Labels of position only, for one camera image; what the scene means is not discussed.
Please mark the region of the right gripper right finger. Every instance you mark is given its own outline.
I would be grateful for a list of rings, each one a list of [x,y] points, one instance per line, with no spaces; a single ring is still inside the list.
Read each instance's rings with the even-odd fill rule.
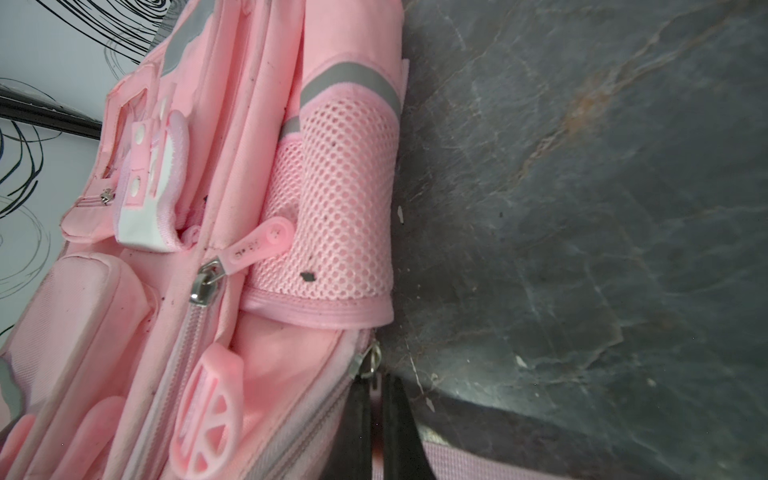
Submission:
[[[383,479],[435,480],[402,380],[385,375],[382,387]]]

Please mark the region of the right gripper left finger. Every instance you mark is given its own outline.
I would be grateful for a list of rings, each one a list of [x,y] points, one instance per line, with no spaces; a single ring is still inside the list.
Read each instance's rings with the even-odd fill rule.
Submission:
[[[372,403],[369,380],[355,380],[342,410],[339,428],[322,480],[372,479]]]

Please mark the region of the pink student backpack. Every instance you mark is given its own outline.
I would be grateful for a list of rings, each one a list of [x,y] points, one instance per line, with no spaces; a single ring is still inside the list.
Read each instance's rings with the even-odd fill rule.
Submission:
[[[398,1],[191,1],[1,350],[5,479],[320,479],[394,319]],[[436,479],[536,472],[422,440]]]

